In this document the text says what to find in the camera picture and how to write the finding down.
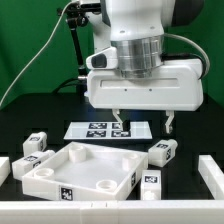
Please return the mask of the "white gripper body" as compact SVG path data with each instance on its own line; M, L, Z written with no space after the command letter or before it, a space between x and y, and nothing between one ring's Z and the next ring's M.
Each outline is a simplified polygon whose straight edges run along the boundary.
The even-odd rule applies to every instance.
M94 108L195 111L203 102L199 59L168 60L146 78L123 78L119 70L93 70L87 78Z

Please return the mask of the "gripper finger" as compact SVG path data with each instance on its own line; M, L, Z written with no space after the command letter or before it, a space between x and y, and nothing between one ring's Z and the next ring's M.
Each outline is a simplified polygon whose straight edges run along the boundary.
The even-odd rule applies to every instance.
M166 117L167 117L167 120L165 122L165 132L167 134L171 134L172 131L173 131L172 122L173 122L173 119L175 117L175 113L173 111L166 111L165 114L166 114Z
M120 110L113 109L112 114L116 121L120 124L120 128L122 131L128 132L130 130L130 121L128 119L122 119L120 117Z

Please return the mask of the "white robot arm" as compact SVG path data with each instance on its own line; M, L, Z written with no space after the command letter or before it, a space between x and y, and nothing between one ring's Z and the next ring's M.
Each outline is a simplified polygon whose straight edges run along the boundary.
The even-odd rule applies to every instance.
M210 61L163 52L166 27L191 23L204 0L100 0L102 18L95 28L107 40L86 59L87 96L95 108L162 110L172 131L176 111L194 111L203 102L201 79Z

